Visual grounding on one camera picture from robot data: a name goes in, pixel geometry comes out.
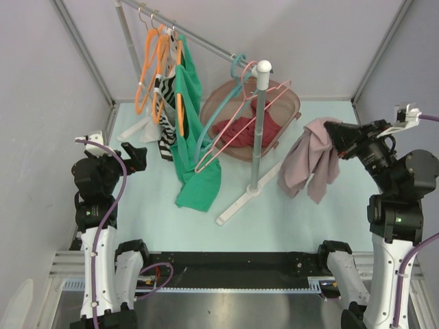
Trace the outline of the mauve pink tank top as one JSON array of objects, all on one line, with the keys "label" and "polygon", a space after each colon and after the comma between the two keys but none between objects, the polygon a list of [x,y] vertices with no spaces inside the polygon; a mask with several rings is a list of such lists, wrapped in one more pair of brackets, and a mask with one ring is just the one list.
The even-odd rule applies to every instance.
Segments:
[{"label": "mauve pink tank top", "polygon": [[281,164],[277,184],[291,198],[307,188],[309,198],[319,204],[340,174],[337,151],[324,126],[327,122],[341,121],[322,117],[306,124]]}]

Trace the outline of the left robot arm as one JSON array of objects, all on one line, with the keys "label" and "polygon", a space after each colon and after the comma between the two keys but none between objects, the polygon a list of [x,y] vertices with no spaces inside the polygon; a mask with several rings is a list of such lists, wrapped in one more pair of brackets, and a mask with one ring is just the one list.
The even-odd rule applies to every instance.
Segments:
[{"label": "left robot arm", "polygon": [[88,139],[86,157],[71,169],[78,189],[75,221],[84,249],[84,297],[80,320],[71,328],[137,328],[134,297],[139,274],[152,265],[146,244],[117,237],[117,204],[113,195],[118,182],[147,166],[147,149],[122,143],[128,154],[121,157],[101,142]]}]

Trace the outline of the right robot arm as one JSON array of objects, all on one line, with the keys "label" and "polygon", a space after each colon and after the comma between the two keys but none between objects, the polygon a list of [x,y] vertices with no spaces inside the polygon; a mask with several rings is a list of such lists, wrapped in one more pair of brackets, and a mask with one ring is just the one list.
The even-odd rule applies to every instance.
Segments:
[{"label": "right robot arm", "polygon": [[367,207],[374,260],[370,289],[348,243],[325,240],[318,248],[316,266],[334,277],[344,302],[341,327],[407,328],[414,259],[435,239],[422,239],[422,199],[436,189],[438,158],[423,149],[396,158],[396,145],[386,140],[395,140],[398,127],[384,120],[367,125],[327,121],[324,126],[338,156],[358,158],[381,191]]}]

